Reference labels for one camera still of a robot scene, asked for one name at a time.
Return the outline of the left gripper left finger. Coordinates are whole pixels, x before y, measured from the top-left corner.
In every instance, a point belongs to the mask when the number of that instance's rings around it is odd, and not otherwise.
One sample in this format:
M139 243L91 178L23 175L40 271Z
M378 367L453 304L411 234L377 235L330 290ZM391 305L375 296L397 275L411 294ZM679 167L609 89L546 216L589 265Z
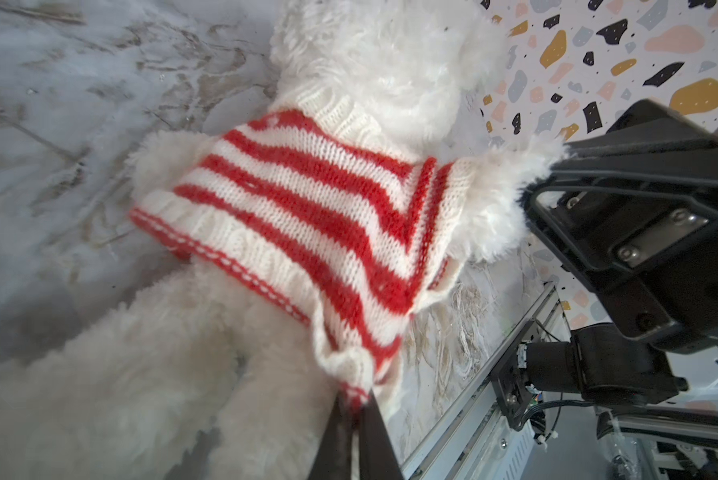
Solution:
M352 442L353 414L337 395L307 479L350 480Z

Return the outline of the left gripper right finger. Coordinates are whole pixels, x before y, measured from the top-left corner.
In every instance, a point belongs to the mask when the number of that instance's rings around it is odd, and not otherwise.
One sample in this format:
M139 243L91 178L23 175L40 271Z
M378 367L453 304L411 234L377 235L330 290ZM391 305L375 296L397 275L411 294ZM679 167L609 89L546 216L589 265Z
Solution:
M374 395L359 412L358 442L361 480L404 479Z

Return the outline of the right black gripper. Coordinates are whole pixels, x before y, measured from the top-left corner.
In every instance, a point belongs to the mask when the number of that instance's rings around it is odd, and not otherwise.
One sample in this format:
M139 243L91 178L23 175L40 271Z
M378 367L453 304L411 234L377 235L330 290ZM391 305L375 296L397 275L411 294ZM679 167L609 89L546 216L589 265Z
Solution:
M684 354L717 345L718 136L640 100L568 148L561 182L526 202L534 233L624 337Z

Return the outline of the white plush teddy bear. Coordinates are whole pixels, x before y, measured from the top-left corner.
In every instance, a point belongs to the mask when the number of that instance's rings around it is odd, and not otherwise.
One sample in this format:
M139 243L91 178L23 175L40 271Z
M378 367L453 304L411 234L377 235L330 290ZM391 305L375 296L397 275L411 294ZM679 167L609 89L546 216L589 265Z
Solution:
M128 159L132 210L220 136L310 96L347 101L384 142L436 159L465 93L502 80L508 41L474 1L287 1L271 39L271 104L217 134L147 136ZM449 254L464 267L515 249L527 233L520 197L567 154L535 136L436 159L476 168ZM319 366L306 325L149 235L177 269L43 356L0 362L0 479L161 479L209 430L220 436L212 479L306 478L336 396L354 413L364 405Z

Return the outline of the red white striped knit sweater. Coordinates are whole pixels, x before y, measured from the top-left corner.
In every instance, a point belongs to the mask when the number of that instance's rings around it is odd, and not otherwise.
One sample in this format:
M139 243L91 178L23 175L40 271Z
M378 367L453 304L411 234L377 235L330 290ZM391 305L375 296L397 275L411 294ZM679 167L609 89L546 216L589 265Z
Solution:
M136 225L306 325L355 408L393 387L411 319L462 270L448 247L476 175L381 140L347 101L310 96L220 136Z

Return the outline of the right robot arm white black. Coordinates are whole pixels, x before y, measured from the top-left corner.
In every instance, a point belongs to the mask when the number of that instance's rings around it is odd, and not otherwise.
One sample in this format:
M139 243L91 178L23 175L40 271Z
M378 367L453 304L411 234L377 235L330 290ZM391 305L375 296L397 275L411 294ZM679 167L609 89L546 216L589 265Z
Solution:
M718 137L641 100L568 149L522 204L608 321L528 346L523 372L538 389L656 417L690 388L669 355L718 346Z

